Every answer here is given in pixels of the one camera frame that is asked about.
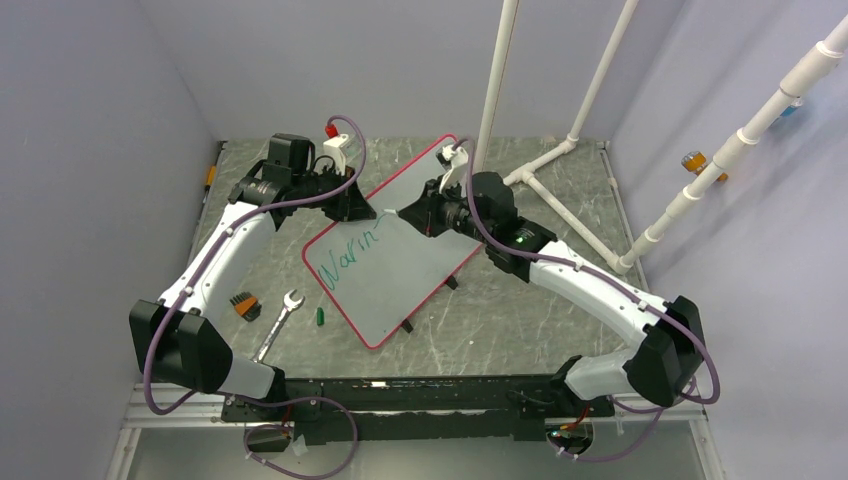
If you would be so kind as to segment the red framed whiteboard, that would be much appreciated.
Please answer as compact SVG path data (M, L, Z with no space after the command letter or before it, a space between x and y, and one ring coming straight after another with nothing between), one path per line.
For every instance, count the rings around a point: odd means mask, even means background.
M425 237L383 212L419 198L425 182L443 172L437 151L455 139L451 133L442 135L387 179L366 188L375 219L333 223L302 250L307 269L368 349L382 346L480 248L454 232Z

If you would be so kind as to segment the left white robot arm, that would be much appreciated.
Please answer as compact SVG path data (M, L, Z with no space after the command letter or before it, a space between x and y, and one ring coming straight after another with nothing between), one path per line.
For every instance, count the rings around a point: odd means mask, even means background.
M254 258L297 209L319 208L336 222L375 218L353 180L361 169L349 162L361 155L361 138L333 126L327 132L321 156L306 137L272 136L266 158L234 185L219 223L186 271L156 300L132 307L129 325L145 381L245 396L264 420L285 411L284 372L235 353L218 323Z

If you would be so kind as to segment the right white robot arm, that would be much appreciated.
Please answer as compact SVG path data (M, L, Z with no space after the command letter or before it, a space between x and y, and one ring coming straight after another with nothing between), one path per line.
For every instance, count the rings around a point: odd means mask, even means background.
M669 302L634 287L577 254L549 229L521 216L501 176L472 176L471 192L426 182L421 196L399 210L426 237L448 231L485 247L501 271L556 293L611 328L627 347L595 357L576 355L551 378L557 411L574 415L601 397L634 393L658 408L690 399L706 345L697 306Z

